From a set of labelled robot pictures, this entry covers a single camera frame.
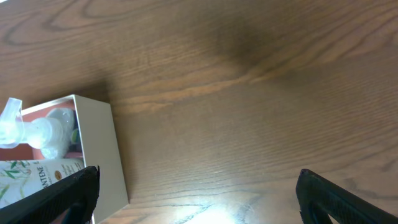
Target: clear pump nozzle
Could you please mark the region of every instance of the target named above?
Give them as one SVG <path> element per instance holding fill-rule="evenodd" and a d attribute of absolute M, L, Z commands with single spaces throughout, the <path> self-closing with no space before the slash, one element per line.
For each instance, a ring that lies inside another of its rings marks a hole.
<path fill-rule="evenodd" d="M 0 115 L 0 148 L 12 149 L 23 143 L 22 100 L 9 98 Z"/>

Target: green leaf print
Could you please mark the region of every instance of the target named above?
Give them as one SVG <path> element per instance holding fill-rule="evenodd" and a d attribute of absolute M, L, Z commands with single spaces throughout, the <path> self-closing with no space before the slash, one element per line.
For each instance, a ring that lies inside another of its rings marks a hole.
<path fill-rule="evenodd" d="M 6 172 L 6 174 L 7 174 L 9 177 L 15 179 L 15 177 L 14 177 L 8 170 L 5 170 L 5 172 Z"/>
<path fill-rule="evenodd" d="M 10 187 L 9 184 L 7 184 L 0 192 L 0 200 L 2 198 L 2 196 L 6 193 L 6 191 L 8 190 L 8 188 Z"/>
<path fill-rule="evenodd" d="M 24 181 L 23 181 L 23 183 L 22 183 L 22 185 L 21 185 L 21 188 L 23 187 L 23 186 L 25 186 L 25 184 L 26 184 L 26 182 L 29 180 L 29 178 L 26 178 Z"/>
<path fill-rule="evenodd" d="M 11 164 L 11 169 L 14 168 L 16 165 L 17 165 L 17 161 L 14 161 L 14 162 Z"/>
<path fill-rule="evenodd" d="M 19 188 L 19 193 L 21 194 L 22 198 L 25 198 L 24 191 L 22 190 L 22 187 Z"/>

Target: white box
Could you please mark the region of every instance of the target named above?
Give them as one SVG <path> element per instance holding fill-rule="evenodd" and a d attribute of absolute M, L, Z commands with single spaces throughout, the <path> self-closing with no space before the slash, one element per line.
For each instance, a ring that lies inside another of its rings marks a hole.
<path fill-rule="evenodd" d="M 111 105 L 70 95 L 24 109 L 22 115 L 68 101 L 75 105 L 85 166 L 99 166 L 101 169 L 99 198 L 93 214 L 93 223 L 99 223 L 129 203 Z"/>

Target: wooden surface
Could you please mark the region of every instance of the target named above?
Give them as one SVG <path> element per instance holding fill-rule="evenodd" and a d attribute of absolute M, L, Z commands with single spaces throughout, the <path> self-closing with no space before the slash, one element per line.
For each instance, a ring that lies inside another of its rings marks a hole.
<path fill-rule="evenodd" d="M 0 104 L 111 103 L 106 223 L 301 223 L 301 168 L 398 215 L 397 31 L 385 0 L 8 0 Z"/>

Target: cardboard box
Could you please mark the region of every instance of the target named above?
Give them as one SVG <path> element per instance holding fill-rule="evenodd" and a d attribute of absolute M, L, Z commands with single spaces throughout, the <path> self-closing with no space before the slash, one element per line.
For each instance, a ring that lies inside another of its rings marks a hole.
<path fill-rule="evenodd" d="M 85 166 L 101 168 L 99 198 L 93 214 L 93 223 L 99 223 L 129 203 L 110 104 L 70 95 L 22 110 L 22 117 L 32 121 L 57 107 L 76 111 L 83 151 L 77 157 L 83 157 Z M 19 159 L 43 159 L 38 149 L 27 144 L 2 153 L 18 154 Z"/>

